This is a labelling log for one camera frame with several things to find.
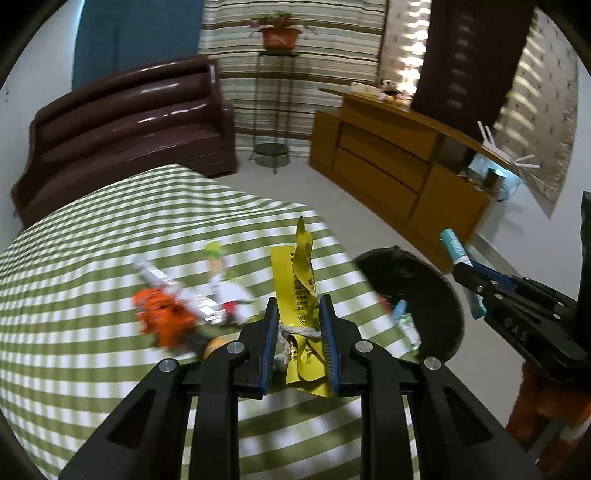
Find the yellow plastic wrapper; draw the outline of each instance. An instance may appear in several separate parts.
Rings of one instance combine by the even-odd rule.
[[[281,245],[271,248],[271,265],[281,321],[287,326],[318,329],[318,299],[310,257],[312,235],[306,232],[300,217],[295,235],[296,248]],[[301,335],[293,339],[291,359],[285,383],[322,397],[331,395],[327,383],[322,341]]]

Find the tablecloth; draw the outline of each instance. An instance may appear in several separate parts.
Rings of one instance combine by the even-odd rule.
[[[0,255],[0,407],[47,478],[171,356],[139,331],[131,297],[145,286],[134,257],[199,286],[207,282],[203,248],[219,241],[237,281],[263,308],[274,294],[269,247],[294,243],[300,215],[314,237],[317,291],[330,293],[337,315],[357,323],[364,338],[409,357],[375,293],[313,210],[237,192],[180,166],[98,190],[17,237]],[[194,410],[184,477],[193,422]],[[360,436],[359,398],[280,388],[239,403],[243,479],[353,478]],[[411,427],[410,440],[416,470]]]

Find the metal plant stand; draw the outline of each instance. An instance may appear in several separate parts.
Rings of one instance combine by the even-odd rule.
[[[260,157],[270,157],[272,158],[271,165],[265,165],[266,167],[273,167],[273,173],[277,173],[277,157],[285,156],[286,162],[285,165],[289,163],[290,160],[290,149],[289,149],[289,129],[290,129],[290,108],[291,108],[291,95],[293,92],[293,81],[294,81],[294,70],[296,67],[296,57],[298,56],[297,52],[294,51],[273,51],[273,50],[264,50],[260,51],[258,54],[258,58],[256,60],[256,73],[255,73],[255,103],[254,103],[254,132],[252,135],[252,154],[248,160],[253,160],[255,155],[259,155]],[[277,100],[276,103],[276,110],[275,110],[275,131],[273,134],[273,142],[266,142],[266,143],[256,143],[256,138],[258,135],[257,131],[257,124],[256,124],[256,106],[258,103],[258,88],[259,88],[259,72],[261,66],[261,57],[279,57],[281,59],[280,70],[277,74],[277,80],[279,85],[277,86]],[[287,107],[285,110],[281,109],[281,87],[283,84],[284,78],[284,67],[285,67],[285,59],[291,59],[291,71],[289,75],[289,87],[287,92]],[[281,143],[278,141],[278,133],[279,133],[279,124],[281,122],[281,113],[285,112],[285,143]]]

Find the silver bolt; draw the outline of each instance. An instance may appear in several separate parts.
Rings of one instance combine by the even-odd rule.
[[[227,346],[226,346],[226,350],[230,353],[232,353],[233,355],[240,353],[244,350],[244,343],[242,342],[230,342]]]
[[[434,356],[427,357],[423,363],[429,370],[439,370],[441,368],[441,360]]]
[[[360,340],[355,344],[355,348],[358,352],[368,353],[374,349],[374,346],[371,344],[371,342],[368,342],[367,340]]]
[[[172,358],[165,358],[158,364],[158,368],[167,374],[177,368],[177,363]]]

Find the sofa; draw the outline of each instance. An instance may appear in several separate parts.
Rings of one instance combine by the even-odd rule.
[[[165,164],[236,171],[232,106],[207,56],[97,80],[39,110],[12,199],[24,228],[62,206]]]

